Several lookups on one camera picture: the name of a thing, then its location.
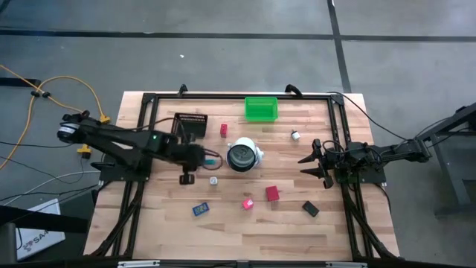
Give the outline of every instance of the wooden table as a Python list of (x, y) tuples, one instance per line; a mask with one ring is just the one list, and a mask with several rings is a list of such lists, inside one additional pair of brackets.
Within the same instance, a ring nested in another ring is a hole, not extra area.
[[(136, 127), (142, 94), (124, 92), (118, 126)], [(365, 109), (361, 94), (348, 96)], [(352, 139), (373, 143), (367, 118), (350, 102), (345, 104)], [(341, 130), (338, 110), (335, 111)], [(216, 171), (199, 169), (194, 185), (179, 184), (179, 166), (154, 160), (144, 192), (134, 258), (351, 259), (339, 185), (325, 190), (321, 179), (299, 172), (317, 164), (298, 164), (311, 153), (311, 141), (332, 139), (326, 102), (280, 100), (279, 118), (273, 124), (250, 124), (244, 119), (243, 100), (160, 100), (157, 119), (173, 117), (175, 112), (208, 115), (207, 134), (198, 141), (207, 148), (225, 156), (227, 143), (245, 136), (264, 151), (264, 159), (259, 167), (246, 173), (237, 173), (226, 163)], [(165, 121), (156, 129), (169, 132), (171, 123)], [(220, 138), (222, 123), (228, 124), (227, 138)], [(291, 129), (300, 133), (299, 141), (291, 140)], [(218, 185), (210, 185), (211, 176), (218, 177)], [(272, 185), (280, 192), (277, 202), (266, 200), (265, 188)], [(123, 182), (113, 182), (100, 192), (85, 254), (95, 250), (116, 223), (123, 187)], [(362, 193), (370, 226), (398, 255), (384, 194), (375, 185), (362, 185)], [(254, 207), (245, 211), (241, 202), (248, 197), (253, 199)], [(301, 208), (307, 200), (321, 210), (317, 217)], [(192, 207), (202, 202), (208, 203), (210, 211), (195, 217)], [(360, 228), (356, 229), (363, 252)]]

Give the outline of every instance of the green container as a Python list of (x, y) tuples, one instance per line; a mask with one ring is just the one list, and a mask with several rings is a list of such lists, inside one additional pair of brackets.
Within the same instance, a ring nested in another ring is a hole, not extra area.
[(245, 98), (245, 118), (249, 122), (273, 122), (277, 118), (277, 98)]

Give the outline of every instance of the small blue package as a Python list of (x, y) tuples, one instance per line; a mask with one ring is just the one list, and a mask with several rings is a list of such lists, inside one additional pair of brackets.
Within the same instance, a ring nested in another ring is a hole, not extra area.
[(195, 216), (199, 216), (200, 214), (204, 214), (205, 212), (209, 211), (210, 209), (208, 208), (208, 204), (206, 202), (193, 207), (193, 213)]

